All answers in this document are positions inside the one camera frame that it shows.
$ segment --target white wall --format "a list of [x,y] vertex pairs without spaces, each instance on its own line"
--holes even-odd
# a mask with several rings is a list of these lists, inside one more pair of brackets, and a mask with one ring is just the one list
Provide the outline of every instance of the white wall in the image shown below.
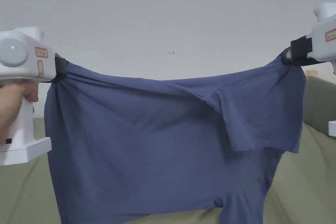
[[[310,32],[336,0],[0,0],[0,28],[39,26],[75,64],[118,76],[177,79],[264,65]],[[331,65],[318,69],[335,78]],[[48,89],[40,85],[36,116]]]

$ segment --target couch cushion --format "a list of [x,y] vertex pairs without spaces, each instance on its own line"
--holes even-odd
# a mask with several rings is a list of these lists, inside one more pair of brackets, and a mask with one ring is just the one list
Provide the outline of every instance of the couch cushion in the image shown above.
[[308,77],[304,94],[304,122],[328,135],[328,122],[336,120],[336,85]]

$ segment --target t-shirt sleeve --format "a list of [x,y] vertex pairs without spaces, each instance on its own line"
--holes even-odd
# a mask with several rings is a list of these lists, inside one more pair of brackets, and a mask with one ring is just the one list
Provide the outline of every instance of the t-shirt sleeve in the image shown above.
[[261,73],[216,90],[207,102],[223,116],[234,151],[297,153],[306,78],[300,67]]

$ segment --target finger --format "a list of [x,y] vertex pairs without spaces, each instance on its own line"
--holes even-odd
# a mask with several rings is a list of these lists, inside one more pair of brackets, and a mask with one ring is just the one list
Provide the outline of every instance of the finger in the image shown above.
[[29,102],[38,102],[39,101],[39,97],[38,97],[38,92],[34,91],[32,93],[30,93],[29,95],[25,96],[26,100]]
[[28,96],[31,93],[38,92],[39,84],[35,82],[25,82],[23,83],[25,87],[24,96]]

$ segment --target blue t-shirt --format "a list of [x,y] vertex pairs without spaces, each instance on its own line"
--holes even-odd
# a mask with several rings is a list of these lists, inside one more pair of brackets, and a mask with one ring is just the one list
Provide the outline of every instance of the blue t-shirt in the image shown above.
[[306,78],[280,57],[248,71],[157,81],[67,62],[45,104],[62,224],[121,224],[223,208],[221,224],[261,224],[285,151],[296,153]]

